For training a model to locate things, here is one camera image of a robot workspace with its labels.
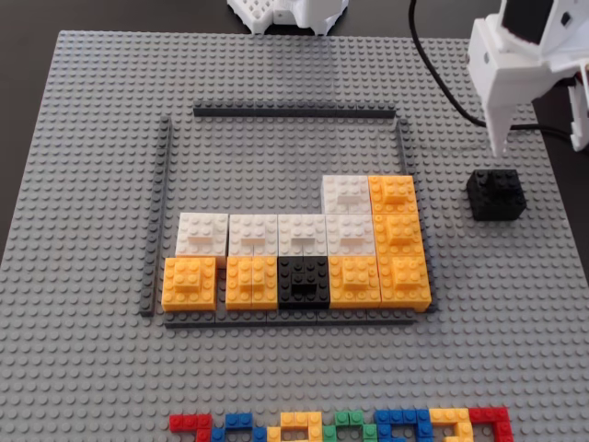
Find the gray lego plate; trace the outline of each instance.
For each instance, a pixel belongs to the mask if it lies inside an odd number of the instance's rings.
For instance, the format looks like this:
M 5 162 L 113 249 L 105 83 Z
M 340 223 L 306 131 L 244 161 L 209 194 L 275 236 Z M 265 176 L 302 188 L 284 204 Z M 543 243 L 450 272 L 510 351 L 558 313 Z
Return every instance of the gray lego plate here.
M 467 42 L 425 48 L 480 117 Z M 174 125 L 164 258 L 181 211 L 319 213 L 323 174 L 401 170 L 390 124 L 195 118 L 205 99 L 395 103 L 438 311 L 403 327 L 171 330 L 161 307 L 139 316 L 160 116 Z M 519 220 L 473 221 L 465 185 L 482 168 L 518 170 Z M 493 159 L 410 40 L 62 32 L 0 292 L 3 442 L 178 441 L 170 413 L 276 425 L 300 409 L 499 405 L 518 442 L 589 433 L 589 292 L 542 140 L 512 135 Z

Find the stacked lego bricks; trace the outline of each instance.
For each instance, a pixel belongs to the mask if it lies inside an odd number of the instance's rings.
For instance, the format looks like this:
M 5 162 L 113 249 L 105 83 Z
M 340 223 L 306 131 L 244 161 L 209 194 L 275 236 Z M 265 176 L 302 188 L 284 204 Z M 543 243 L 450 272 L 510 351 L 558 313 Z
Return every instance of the stacked lego bricks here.
M 321 412 L 280 414 L 277 426 L 255 426 L 252 413 L 231 413 L 225 426 L 214 427 L 210 414 L 172 414 L 172 433 L 193 433 L 196 442 L 225 442 L 232 432 L 251 432 L 253 442 L 282 442 L 285 433 L 294 433 L 289 442 L 337 442 L 339 430 L 356 430 L 362 442 L 406 442 L 395 436 L 396 429 L 410 427 L 415 442 L 433 442 L 436 426 L 451 427 L 452 436 L 444 442 L 474 442 L 473 425 L 491 425 L 494 442 L 514 442 L 507 408 L 436 408 L 413 410 L 376 410 L 372 423 L 362 411 L 335 412 L 331 425 L 323 425 Z
M 324 176 L 321 215 L 180 215 L 164 311 L 411 308 L 432 302 L 411 176 Z

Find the white 3d printed part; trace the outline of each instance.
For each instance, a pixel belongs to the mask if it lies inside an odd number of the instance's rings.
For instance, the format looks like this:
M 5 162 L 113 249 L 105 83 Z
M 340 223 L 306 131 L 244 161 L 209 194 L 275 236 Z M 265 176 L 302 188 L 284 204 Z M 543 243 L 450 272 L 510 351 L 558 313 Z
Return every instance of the white 3d printed part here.
M 253 34 L 263 34 L 273 23 L 311 28 L 325 35 L 348 7 L 349 0 L 227 0 Z

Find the dark table surface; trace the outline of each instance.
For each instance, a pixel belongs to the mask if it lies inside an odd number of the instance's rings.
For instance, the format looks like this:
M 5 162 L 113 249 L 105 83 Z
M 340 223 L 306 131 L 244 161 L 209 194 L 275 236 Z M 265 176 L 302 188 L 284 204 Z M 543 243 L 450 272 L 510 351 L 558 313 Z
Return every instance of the dark table surface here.
M 330 35 L 409 37 L 410 0 L 351 0 Z M 420 0 L 421 37 L 468 38 L 473 20 L 499 10 L 501 0 Z M 0 0 L 0 250 L 17 202 L 45 80 L 62 29 L 248 33 L 225 0 Z M 292 27 L 270 34 L 311 34 Z M 570 131 L 566 89 L 535 102 L 539 122 Z M 589 274 L 589 151 L 545 138 L 572 233 Z

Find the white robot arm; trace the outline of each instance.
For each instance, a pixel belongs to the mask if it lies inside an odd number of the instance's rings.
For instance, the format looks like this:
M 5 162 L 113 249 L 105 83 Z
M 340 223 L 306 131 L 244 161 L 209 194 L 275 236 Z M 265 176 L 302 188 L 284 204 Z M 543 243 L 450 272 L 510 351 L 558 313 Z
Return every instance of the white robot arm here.
M 589 143 L 589 1 L 502 0 L 501 12 L 475 21 L 468 71 L 481 97 L 495 156 L 506 148 L 516 106 L 562 79 L 572 105 L 572 145 Z

